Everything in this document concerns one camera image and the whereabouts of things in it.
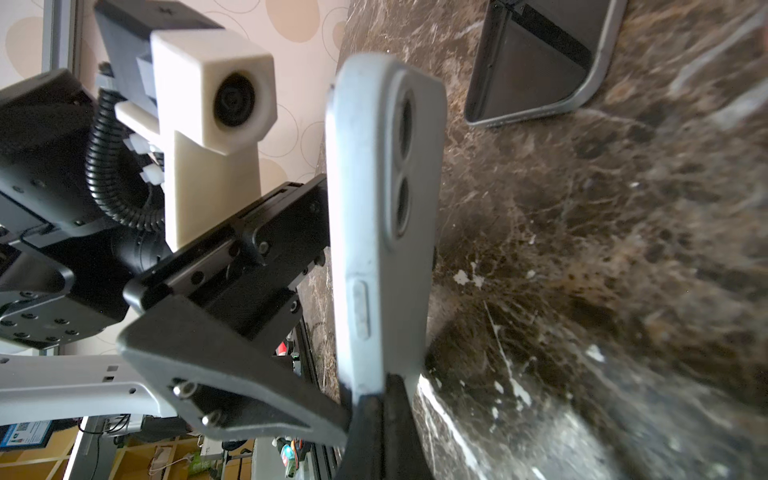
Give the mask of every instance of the smartphone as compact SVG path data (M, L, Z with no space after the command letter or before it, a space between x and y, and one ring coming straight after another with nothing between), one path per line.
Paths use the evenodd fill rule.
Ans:
M442 82L390 55L350 57L329 94L336 355L353 405L389 373L410 399L419 381L446 118Z

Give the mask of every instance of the marble countertop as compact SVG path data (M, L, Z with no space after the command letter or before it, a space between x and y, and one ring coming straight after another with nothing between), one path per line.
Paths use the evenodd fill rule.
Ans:
M353 0L342 45L448 92L414 404L435 478L764 478L768 7L630 0L584 107L474 129L486 5ZM338 396L329 277L300 292Z

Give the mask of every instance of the phone side button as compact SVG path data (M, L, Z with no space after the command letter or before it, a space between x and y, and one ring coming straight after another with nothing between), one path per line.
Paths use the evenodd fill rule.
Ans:
M355 331L357 338L367 340L371 336L371 322L368 317L368 286L362 280L352 281L352 300L350 306L355 319Z

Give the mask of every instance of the camera lens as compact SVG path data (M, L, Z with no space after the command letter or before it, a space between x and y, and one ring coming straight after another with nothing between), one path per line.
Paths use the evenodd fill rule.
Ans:
M214 100L214 115L228 127L244 124L256 104L253 85L243 75L234 73L221 83Z

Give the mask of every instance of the gray object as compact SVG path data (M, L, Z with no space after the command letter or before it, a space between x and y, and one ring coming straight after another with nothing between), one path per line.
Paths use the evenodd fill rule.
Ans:
M627 0L491 0L465 119L494 127L572 111L605 79Z

